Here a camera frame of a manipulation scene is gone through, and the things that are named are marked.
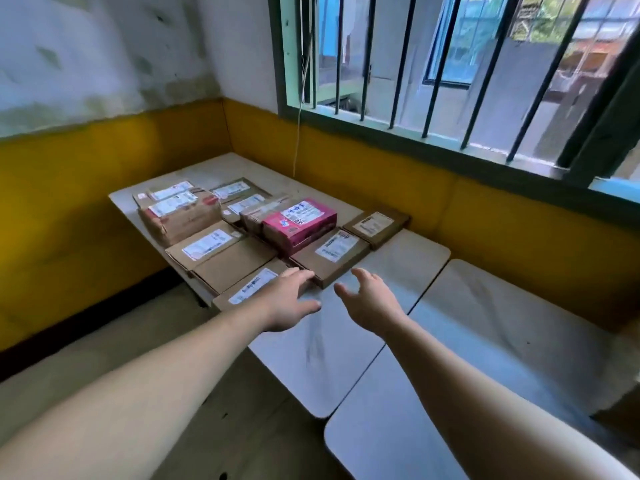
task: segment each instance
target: white wall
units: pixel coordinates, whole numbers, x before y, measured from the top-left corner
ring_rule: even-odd
[[[268,0],[199,0],[222,94],[278,112]]]
[[[219,94],[197,0],[0,0],[0,137]]]

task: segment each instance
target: yellow wall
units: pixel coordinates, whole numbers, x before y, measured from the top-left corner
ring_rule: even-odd
[[[108,193],[228,151],[219,100],[0,144],[0,349],[164,268]]]
[[[291,176],[296,128],[224,100],[234,151]],[[303,126],[296,178],[411,229],[501,278],[615,330],[640,308],[640,235],[346,137]]]
[[[0,144],[0,349],[165,266],[108,193],[231,147],[291,175],[295,138],[292,123],[224,100]],[[453,256],[606,328],[640,308],[637,233],[309,127],[296,178],[404,210]]]

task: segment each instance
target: wire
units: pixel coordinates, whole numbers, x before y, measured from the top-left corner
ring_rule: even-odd
[[[317,8],[318,0],[313,0],[313,4]],[[309,46],[307,48],[307,60],[302,68],[302,88],[300,90],[300,107],[298,108],[298,128],[296,131],[296,151],[293,154],[293,178],[296,177],[296,165],[298,163],[298,150],[300,149],[300,116],[302,115],[302,104],[304,103],[305,96],[305,84],[307,83],[307,73],[309,71],[309,60],[311,59],[311,45],[314,42],[313,28],[315,20],[309,23]]]

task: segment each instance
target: forearm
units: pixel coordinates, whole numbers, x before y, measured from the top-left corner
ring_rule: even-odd
[[[0,449],[0,477],[149,478],[263,329],[251,302],[112,371]]]
[[[636,478],[587,437],[476,370],[405,315],[389,320],[382,335],[471,479]]]

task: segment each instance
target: table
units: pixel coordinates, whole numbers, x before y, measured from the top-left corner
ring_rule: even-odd
[[[182,268],[164,252],[164,247],[149,234],[147,228],[142,224],[138,215],[138,206],[133,200],[133,193],[144,192],[151,185],[162,182],[173,177],[184,177],[193,185],[199,185],[204,189],[212,189],[236,178],[246,177],[254,184],[260,186],[269,193],[276,194],[286,192],[292,196],[311,197],[318,202],[328,205],[338,212],[338,225],[349,222],[360,213],[360,209],[338,200],[330,195],[319,192],[308,185],[301,184],[292,178],[285,177],[273,170],[258,165],[251,160],[242,158],[235,153],[226,153],[219,157],[212,158],[195,165],[188,166],[178,171],[174,171],[161,177],[152,178],[146,182],[141,182],[126,189],[118,190],[109,195],[111,201],[128,218],[128,220],[138,229],[146,240],[162,255],[162,257],[178,272],[182,279],[194,290],[205,303],[211,303],[213,295],[206,290],[195,278],[190,278]]]
[[[246,177],[267,192],[308,196],[332,207],[338,212],[338,225],[347,223],[360,213],[359,209],[343,201],[235,153],[112,193],[110,198],[116,206],[206,303],[211,303],[212,295],[169,259],[163,247],[142,224],[131,197],[166,177],[185,177],[192,184],[206,189]],[[379,250],[366,256],[361,265],[379,274],[396,293],[405,312],[409,313],[450,254],[444,246],[402,230]],[[349,273],[340,280],[356,289],[356,279]],[[303,298],[311,297],[322,302],[321,311],[285,332],[261,334],[250,348],[311,414],[326,418],[338,407],[384,344],[352,322],[331,287],[320,290],[312,286]]]
[[[624,450],[582,409],[604,364],[607,332],[457,259],[410,316],[489,377],[612,453]],[[386,346],[324,437],[357,480],[467,478]]]

